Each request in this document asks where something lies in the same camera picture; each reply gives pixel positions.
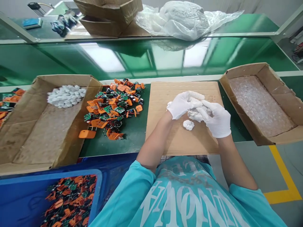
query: white plastic bag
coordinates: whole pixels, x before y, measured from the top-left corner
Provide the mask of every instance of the white plastic bag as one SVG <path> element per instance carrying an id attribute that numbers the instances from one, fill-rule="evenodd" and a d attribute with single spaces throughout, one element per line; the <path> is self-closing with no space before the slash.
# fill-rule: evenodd
<path id="1" fill-rule="evenodd" d="M 221 25 L 239 17 L 244 11 L 226 14 L 221 11 L 207 12 L 195 3 L 170 1 L 160 9 L 143 5 L 136 23 L 152 35 L 173 36 L 194 41 Z"/>

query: white wall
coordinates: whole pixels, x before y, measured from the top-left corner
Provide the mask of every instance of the white wall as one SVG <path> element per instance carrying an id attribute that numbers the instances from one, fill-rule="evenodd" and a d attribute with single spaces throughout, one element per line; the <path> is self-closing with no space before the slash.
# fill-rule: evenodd
<path id="1" fill-rule="evenodd" d="M 31 10 L 27 4 L 33 0 L 0 0 L 0 11 L 8 17 L 25 18 L 37 17 L 36 13 Z M 162 7 L 169 0 L 142 0 L 143 4 L 153 7 Z M 266 14 L 274 23 L 281 26 L 294 11 L 303 4 L 302 0 L 189 0 L 204 8 L 205 11 L 220 10 L 232 13 L 238 10 L 245 10 L 245 13 Z M 51 3 L 56 5 L 59 0 L 39 0 L 42 3 Z M 301 26 L 303 18 L 297 22 L 287 35 L 292 35 Z"/>
<path id="2" fill-rule="evenodd" d="M 30 9 L 27 4 L 30 2 L 39 2 L 52 4 L 55 6 L 60 0 L 0 0 L 0 11 L 10 18 L 34 18 L 38 15 Z M 41 6 L 44 11 L 49 11 L 51 8 Z"/>

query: white glove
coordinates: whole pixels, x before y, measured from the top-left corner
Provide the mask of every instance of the white glove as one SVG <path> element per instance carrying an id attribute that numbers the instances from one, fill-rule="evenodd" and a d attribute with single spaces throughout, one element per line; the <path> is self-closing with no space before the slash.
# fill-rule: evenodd
<path id="1" fill-rule="evenodd" d="M 203 108 L 197 108 L 212 136 L 215 138 L 229 136 L 231 134 L 229 112 L 219 103 L 210 103 L 206 100 L 202 100 L 202 103 L 212 111 L 213 117 L 210 117 Z"/>
<path id="2" fill-rule="evenodd" d="M 190 97 L 194 97 L 198 100 L 205 99 L 204 95 L 196 93 L 194 91 L 186 91 L 181 94 L 178 94 L 171 104 L 168 104 L 166 109 L 173 116 L 173 120 L 179 119 L 182 115 L 184 115 L 187 111 L 192 108 L 196 108 L 200 106 L 196 106 L 195 104 L 190 102 Z"/>

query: green table surface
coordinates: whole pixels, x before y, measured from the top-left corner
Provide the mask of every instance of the green table surface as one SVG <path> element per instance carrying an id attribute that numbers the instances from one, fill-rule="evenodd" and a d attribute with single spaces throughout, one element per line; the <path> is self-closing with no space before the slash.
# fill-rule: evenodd
<path id="1" fill-rule="evenodd" d="M 22 27 L 26 18 L 11 18 Z M 55 21 L 57 16 L 42 17 L 41 28 L 27 30 L 33 37 L 39 39 L 60 38 L 60 35 L 52 31 L 50 22 Z M 242 14 L 237 19 L 222 25 L 214 33 L 238 33 L 238 32 L 276 32 L 278 26 L 264 14 Z M 0 25 L 0 40 L 20 39 L 16 34 Z"/>
<path id="2" fill-rule="evenodd" d="M 222 75 L 227 69 L 267 62 L 277 72 L 298 68 L 269 38 L 207 38 L 182 40 L 129 40 L 79 44 L 0 45 L 0 87 L 31 84 L 38 75 L 91 74 L 98 80 Z M 302 77 L 283 77 L 303 98 Z M 235 142 L 252 138 L 220 87 L 225 108 L 231 113 Z M 150 85 L 142 98 L 144 110 L 124 121 L 125 140 L 110 141 L 97 133 L 86 140 L 81 157 L 138 152 L 145 140 Z"/>
<path id="3" fill-rule="evenodd" d="M 26 30 L 29 34 L 31 34 L 35 38 L 39 39 L 50 39 L 50 38 L 61 38 L 60 35 L 51 29 L 51 22 L 57 20 L 58 16 L 51 16 L 51 17 L 42 17 L 42 25 L 39 28 L 32 28 Z M 22 23 L 27 18 L 11 18 L 13 22 L 15 22 L 20 27 Z M 0 25 L 0 40 L 3 39 L 21 39 L 15 33 L 11 32 L 3 25 Z"/>

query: blue crate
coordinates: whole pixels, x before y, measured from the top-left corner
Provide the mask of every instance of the blue crate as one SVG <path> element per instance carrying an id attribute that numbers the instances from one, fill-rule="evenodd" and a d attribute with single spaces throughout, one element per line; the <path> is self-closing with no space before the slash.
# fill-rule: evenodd
<path id="1" fill-rule="evenodd" d="M 54 203 L 46 200 L 49 186 L 61 178 L 95 174 L 97 177 L 90 224 L 98 215 L 104 199 L 106 173 L 97 169 L 60 172 L 36 176 L 0 180 L 0 220 L 1 226 L 40 226 L 44 212 Z"/>

